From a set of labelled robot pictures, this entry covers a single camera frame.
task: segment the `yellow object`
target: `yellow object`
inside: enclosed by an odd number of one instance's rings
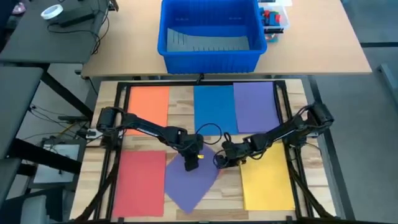
[[[245,210],[295,210],[285,149],[274,143],[264,156],[241,165]]]

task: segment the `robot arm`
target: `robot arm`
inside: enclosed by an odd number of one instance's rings
[[[121,125],[114,127],[116,115],[122,116]],[[127,129],[135,129],[157,138],[161,143],[172,147],[185,159],[185,170],[191,171],[198,167],[198,154],[203,147],[201,134],[188,134],[186,129],[167,126],[161,127],[135,114],[126,113],[121,108],[106,107],[101,110],[96,126],[99,132],[111,134]]]
[[[302,113],[308,111],[307,120]],[[303,146],[310,133],[322,134],[333,123],[334,119],[324,104],[314,103],[301,108],[298,113],[280,126],[261,134],[253,134],[243,139],[242,143],[233,143],[231,136],[224,133],[226,141],[222,143],[225,156],[217,153],[215,165],[222,169],[246,163],[246,158],[260,159],[267,148],[275,141],[285,139],[288,144]]]

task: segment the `wooden surface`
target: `wooden surface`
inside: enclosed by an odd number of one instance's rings
[[[120,10],[109,12],[109,31],[84,65],[83,76],[167,75],[157,52],[160,3],[119,0]],[[286,10],[290,28],[278,43],[268,44],[255,74],[371,73],[340,0],[295,0]]]
[[[302,83],[300,80],[286,80],[286,84],[291,108],[293,112],[296,112],[307,104]],[[103,82],[101,84],[95,108],[95,117],[92,122],[93,126],[96,125],[100,109],[105,106],[113,106],[116,85],[117,82]],[[194,132],[192,86],[170,87],[168,125],[186,128],[189,133]],[[233,140],[239,142],[242,137],[244,135],[233,136]],[[216,138],[216,136],[205,136],[207,141],[213,141]],[[308,139],[308,141],[317,144],[314,139]],[[221,143],[211,148],[218,151],[221,149]],[[123,150],[165,150],[167,152],[167,162],[177,154],[176,151],[150,136],[126,136],[123,142]],[[100,147],[88,147],[86,149],[70,218],[77,217],[95,195],[98,189],[103,156],[104,149]],[[319,198],[320,203],[330,213],[334,214],[335,210],[320,152],[314,147],[305,146],[302,149],[302,157],[310,190]],[[107,197],[103,202],[104,205],[107,204]],[[216,182],[193,213],[185,214],[165,194],[163,217],[126,217],[126,221],[284,220],[286,215],[295,216],[294,211],[245,211],[243,209],[241,174],[238,167],[232,167],[221,171]]]

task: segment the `blue plastic bin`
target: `blue plastic bin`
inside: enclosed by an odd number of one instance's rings
[[[253,72],[267,50],[257,0],[163,0],[158,52],[169,73]]]

